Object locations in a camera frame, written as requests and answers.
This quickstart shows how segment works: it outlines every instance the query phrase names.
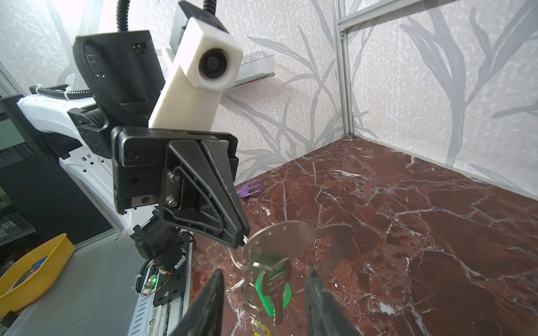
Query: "camera lens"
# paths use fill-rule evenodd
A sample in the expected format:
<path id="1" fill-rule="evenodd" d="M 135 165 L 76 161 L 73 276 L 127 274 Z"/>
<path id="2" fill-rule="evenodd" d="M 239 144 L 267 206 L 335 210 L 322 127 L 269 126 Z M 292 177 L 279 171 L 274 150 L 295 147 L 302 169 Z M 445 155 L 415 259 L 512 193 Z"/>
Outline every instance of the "camera lens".
<path id="1" fill-rule="evenodd" d="M 222 49 L 211 49 L 200 60 L 200 71 L 205 77 L 218 78 L 226 71 L 228 62 Z"/>

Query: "white camera housing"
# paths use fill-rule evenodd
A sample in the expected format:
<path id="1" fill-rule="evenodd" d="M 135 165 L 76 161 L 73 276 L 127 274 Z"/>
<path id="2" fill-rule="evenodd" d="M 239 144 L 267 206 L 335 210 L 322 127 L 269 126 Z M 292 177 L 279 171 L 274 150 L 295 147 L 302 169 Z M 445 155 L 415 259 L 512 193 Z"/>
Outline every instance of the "white camera housing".
<path id="1" fill-rule="evenodd" d="M 226 70 L 217 78 L 200 70 L 202 57 L 212 49 L 226 57 Z M 235 84 L 242 58 L 243 50 L 230 34 L 189 19 L 149 127 L 210 131 L 222 92 Z"/>

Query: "green key tag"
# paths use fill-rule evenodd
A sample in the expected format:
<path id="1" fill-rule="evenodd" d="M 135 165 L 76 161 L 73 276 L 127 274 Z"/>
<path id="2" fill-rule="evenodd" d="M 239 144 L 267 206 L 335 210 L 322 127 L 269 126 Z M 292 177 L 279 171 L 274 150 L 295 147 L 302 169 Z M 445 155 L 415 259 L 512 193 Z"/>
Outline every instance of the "green key tag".
<path id="1" fill-rule="evenodd" d="M 269 316 L 274 317 L 274 305 L 269 295 L 263 295 L 261 293 L 261 279 L 263 279 L 265 271 L 262 271 L 256 280 L 256 292 L 261 299 L 261 303 L 264 305 L 265 311 Z M 284 287 L 284 309 L 288 307 L 289 301 L 292 299 L 292 289 L 289 283 Z"/>

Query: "wallpaper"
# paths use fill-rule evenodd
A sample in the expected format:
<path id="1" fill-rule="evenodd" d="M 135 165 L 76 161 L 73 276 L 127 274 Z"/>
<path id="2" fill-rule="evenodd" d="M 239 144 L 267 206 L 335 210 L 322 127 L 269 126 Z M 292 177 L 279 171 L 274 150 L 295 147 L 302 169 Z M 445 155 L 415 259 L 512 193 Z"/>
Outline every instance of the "wallpaper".
<path id="1" fill-rule="evenodd" d="M 428 0 L 348 38 L 355 134 L 538 197 L 536 0 Z"/>
<path id="2" fill-rule="evenodd" d="M 167 46 L 176 3 L 132 0 L 129 29 L 148 29 L 157 49 Z M 80 34 L 115 31 L 115 6 L 0 0 L 0 62 L 25 90 L 37 83 L 86 88 L 71 45 Z M 275 55 L 275 77 L 228 91 L 217 111 L 213 130 L 239 139 L 237 183 L 343 135 L 330 0 L 220 0 L 217 16 L 245 54 Z"/>
<path id="3" fill-rule="evenodd" d="M 380 0 L 342 0 L 345 4 L 345 14 L 353 14 L 361 9 L 378 3 Z"/>

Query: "white robot body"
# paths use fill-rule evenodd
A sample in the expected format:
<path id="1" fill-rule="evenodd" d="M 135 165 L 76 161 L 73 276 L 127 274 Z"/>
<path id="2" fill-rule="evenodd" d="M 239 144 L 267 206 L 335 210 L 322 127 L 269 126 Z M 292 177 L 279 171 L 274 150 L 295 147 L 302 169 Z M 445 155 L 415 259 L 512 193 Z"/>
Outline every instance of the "white robot body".
<path id="1" fill-rule="evenodd" d="M 60 133 L 80 141 L 82 147 L 70 151 L 70 157 L 60 158 L 59 164 L 116 231 L 127 230 L 129 234 L 132 234 L 136 225 L 144 227 L 148 223 L 155 209 L 152 205 L 128 209 L 123 215 L 116 212 L 112 162 L 110 159 L 91 152 L 67 114 L 70 109 L 85 108 L 95 104 L 93 98 L 64 101 L 42 95 L 31 95 L 21 98 L 17 104 L 36 130 Z"/>

